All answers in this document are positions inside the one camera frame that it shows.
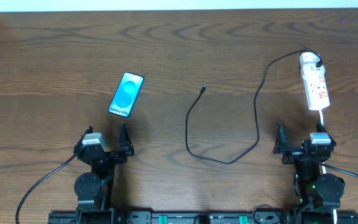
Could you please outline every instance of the power strip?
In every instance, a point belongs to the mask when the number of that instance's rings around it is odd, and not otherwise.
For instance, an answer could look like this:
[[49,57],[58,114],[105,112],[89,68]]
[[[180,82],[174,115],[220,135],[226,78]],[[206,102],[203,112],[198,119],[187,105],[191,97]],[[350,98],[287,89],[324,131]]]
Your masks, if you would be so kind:
[[317,68],[316,63],[320,59],[311,52],[305,52],[300,56],[301,76],[305,84],[306,99],[309,110],[318,111],[329,106],[328,90],[324,74],[324,65]]

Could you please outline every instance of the wooden table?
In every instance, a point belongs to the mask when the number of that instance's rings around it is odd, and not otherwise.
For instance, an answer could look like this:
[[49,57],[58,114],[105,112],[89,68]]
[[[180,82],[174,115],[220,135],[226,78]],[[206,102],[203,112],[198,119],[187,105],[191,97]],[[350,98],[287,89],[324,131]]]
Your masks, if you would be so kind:
[[[117,148],[128,124],[135,156],[118,166],[112,201],[153,210],[289,208],[293,166],[272,154],[282,122],[299,145],[314,131],[298,56],[269,71],[257,99],[258,146],[231,166],[201,161],[185,149],[229,161],[256,139],[252,100],[266,66],[302,48],[324,58],[331,106],[326,128],[337,141],[328,164],[358,173],[358,9],[0,13],[0,223],[13,223],[27,190],[73,153],[87,125]],[[145,83],[130,118],[107,112],[125,71]],[[74,210],[75,179],[90,167],[75,160],[25,201],[22,223],[45,223],[52,210]],[[358,212],[358,179],[346,181],[341,210]]]

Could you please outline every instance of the white wall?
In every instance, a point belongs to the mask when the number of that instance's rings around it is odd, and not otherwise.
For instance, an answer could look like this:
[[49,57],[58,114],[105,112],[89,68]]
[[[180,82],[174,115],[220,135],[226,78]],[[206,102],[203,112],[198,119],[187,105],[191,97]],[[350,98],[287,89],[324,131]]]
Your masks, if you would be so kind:
[[358,0],[0,0],[0,12],[358,7]]

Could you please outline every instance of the cable connector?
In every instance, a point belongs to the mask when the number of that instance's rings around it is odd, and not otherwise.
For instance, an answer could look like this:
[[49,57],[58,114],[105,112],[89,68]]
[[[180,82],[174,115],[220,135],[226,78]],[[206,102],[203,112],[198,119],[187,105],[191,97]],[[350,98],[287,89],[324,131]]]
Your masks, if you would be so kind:
[[203,94],[203,93],[204,93],[204,91],[205,91],[205,89],[206,89],[206,85],[204,85],[204,86],[201,88],[200,93],[201,93],[201,94]]

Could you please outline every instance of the smartphone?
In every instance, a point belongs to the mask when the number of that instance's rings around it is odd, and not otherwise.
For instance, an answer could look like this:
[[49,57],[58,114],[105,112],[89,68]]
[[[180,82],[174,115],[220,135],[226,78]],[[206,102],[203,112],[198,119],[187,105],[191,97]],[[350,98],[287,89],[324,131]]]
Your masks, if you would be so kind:
[[125,118],[131,115],[135,105],[137,95],[142,88],[144,77],[126,72],[122,76],[118,85],[116,94],[112,98],[109,113],[123,116]]

